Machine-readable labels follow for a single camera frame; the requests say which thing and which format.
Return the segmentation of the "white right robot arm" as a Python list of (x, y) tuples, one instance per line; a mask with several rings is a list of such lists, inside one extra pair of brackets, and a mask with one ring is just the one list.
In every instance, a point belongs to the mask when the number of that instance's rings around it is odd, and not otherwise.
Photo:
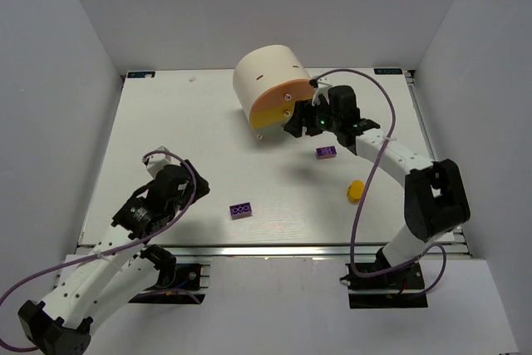
[(297, 101), (284, 126), (290, 135), (316, 136), (331, 132), (354, 155), (373, 163), (404, 190), (405, 224), (376, 256), (376, 269), (397, 271), (417, 261), (443, 234), (470, 219), (458, 165), (434, 161), (392, 139), (370, 119), (363, 118), (350, 86), (334, 86), (317, 103)]

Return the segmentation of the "orange drawer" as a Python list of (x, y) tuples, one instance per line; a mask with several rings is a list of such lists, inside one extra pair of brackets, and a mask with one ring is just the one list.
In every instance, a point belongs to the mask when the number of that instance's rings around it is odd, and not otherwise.
[(261, 94), (251, 107), (251, 113), (279, 108), (291, 111), (296, 101), (308, 100), (313, 97), (314, 89), (309, 79), (295, 79), (278, 84)]

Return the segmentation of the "yellow drawer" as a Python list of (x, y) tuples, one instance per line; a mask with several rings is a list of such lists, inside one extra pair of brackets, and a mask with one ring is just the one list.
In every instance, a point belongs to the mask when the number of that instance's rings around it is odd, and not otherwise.
[(286, 123), (293, 114), (294, 102), (281, 104), (261, 111), (251, 111), (249, 123), (255, 129), (262, 129), (275, 124)]

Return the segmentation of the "yellow rounded lego brick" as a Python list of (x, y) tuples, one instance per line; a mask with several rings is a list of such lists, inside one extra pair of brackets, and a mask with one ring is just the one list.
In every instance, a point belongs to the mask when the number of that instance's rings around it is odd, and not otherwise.
[(357, 204), (365, 190), (365, 183), (361, 180), (354, 180), (347, 189), (347, 199), (353, 204)]

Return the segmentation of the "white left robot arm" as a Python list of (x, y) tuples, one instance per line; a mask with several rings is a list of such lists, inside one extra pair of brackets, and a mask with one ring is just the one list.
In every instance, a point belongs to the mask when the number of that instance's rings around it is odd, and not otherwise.
[(164, 161), (151, 176), (113, 216), (91, 255), (43, 299), (19, 308), (23, 332), (42, 353), (82, 354), (102, 323), (135, 296), (182, 283), (175, 256), (150, 238), (206, 196), (209, 183), (188, 160)]

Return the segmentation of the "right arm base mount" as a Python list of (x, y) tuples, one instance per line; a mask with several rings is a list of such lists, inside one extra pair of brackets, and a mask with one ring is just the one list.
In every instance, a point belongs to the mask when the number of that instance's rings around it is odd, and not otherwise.
[(427, 308), (425, 280), (421, 266), (414, 263), (403, 270), (375, 277), (360, 277), (350, 264), (339, 283), (347, 287), (350, 309)]

